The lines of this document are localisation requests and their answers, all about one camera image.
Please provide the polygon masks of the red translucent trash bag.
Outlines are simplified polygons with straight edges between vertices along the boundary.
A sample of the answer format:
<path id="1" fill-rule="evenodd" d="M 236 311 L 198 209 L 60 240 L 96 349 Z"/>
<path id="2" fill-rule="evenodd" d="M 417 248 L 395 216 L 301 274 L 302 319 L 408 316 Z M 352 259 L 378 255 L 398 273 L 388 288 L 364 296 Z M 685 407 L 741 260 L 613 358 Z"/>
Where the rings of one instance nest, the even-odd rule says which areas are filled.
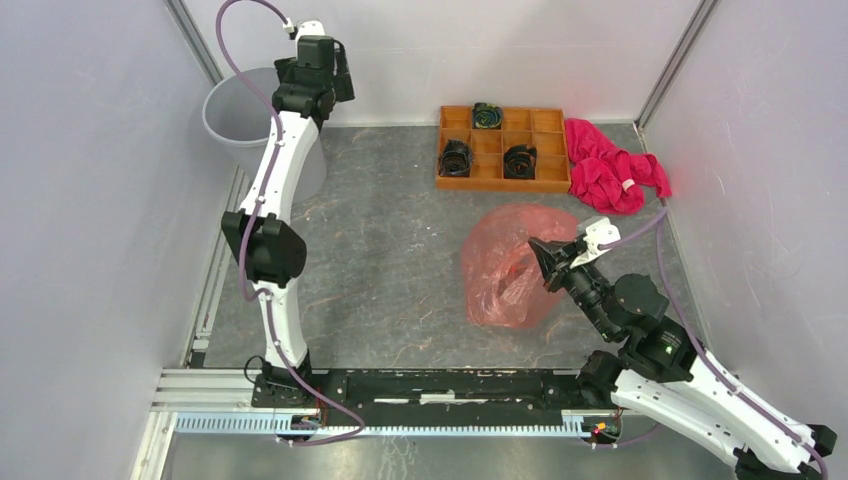
<path id="1" fill-rule="evenodd" d="M 513 203 L 487 212 L 460 252 L 467 320 L 484 327 L 533 328 L 565 293 L 544 287 L 528 240 L 571 241 L 577 219 L 554 207 Z"/>

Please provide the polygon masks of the grey plastic trash bin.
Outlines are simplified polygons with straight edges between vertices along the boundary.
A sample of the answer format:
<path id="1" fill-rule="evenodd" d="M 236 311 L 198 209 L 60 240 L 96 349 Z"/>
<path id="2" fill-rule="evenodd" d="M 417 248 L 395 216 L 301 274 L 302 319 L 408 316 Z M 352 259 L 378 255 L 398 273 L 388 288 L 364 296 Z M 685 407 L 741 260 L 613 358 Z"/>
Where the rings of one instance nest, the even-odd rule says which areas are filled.
<path id="1" fill-rule="evenodd" d="M 246 176 L 253 180 L 268 143 L 271 116 L 267 107 L 237 76 L 218 83 L 203 105 L 203 122 L 209 135 L 224 145 Z M 306 157 L 294 201 L 315 196 L 327 176 L 327 162 L 320 141 Z"/>

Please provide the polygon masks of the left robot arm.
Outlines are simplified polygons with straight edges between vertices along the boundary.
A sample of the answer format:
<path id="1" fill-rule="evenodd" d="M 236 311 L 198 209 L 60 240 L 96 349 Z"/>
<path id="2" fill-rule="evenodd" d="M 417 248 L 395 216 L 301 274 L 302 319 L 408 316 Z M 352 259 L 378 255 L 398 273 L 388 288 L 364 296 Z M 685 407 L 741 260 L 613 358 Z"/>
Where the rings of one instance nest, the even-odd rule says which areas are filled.
<path id="1" fill-rule="evenodd" d="M 261 379 L 276 384 L 290 407 L 314 394 L 309 352 L 300 325 L 297 287 L 305 268 L 305 240 L 290 225 L 307 157 L 339 102 L 354 97 L 346 51 L 325 34 L 305 34 L 297 53 L 274 64 L 278 86 L 262 92 L 245 73 L 237 77 L 270 114 L 270 134 L 247 196 L 221 226 L 237 260 L 247 300 L 259 301 L 266 333 Z"/>

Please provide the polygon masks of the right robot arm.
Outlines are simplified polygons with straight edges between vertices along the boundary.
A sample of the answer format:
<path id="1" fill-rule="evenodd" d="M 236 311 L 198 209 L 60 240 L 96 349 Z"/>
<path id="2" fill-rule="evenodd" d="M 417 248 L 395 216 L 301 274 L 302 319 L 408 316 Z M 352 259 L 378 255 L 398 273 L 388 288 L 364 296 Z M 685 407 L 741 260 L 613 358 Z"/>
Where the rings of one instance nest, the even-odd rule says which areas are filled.
<path id="1" fill-rule="evenodd" d="M 697 443 L 739 479 L 826 479 L 838 438 L 825 425 L 791 419 L 721 366 L 684 325 L 647 275 L 609 281 L 584 261 L 584 239 L 530 238 L 551 293 L 568 293 L 617 353 L 595 351 L 577 377 L 580 400 L 644 415 Z"/>

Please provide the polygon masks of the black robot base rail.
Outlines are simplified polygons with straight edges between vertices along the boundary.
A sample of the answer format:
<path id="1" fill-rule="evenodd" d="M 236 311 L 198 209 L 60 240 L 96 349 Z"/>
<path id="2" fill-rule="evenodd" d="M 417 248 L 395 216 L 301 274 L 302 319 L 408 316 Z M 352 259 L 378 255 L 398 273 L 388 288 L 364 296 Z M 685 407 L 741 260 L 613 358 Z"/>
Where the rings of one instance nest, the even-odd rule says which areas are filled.
<path id="1" fill-rule="evenodd" d="M 314 408 L 325 427 L 553 427 L 564 410 L 614 409 L 579 372 L 555 369 L 316 369 L 266 360 L 247 372 L 256 408 Z"/>

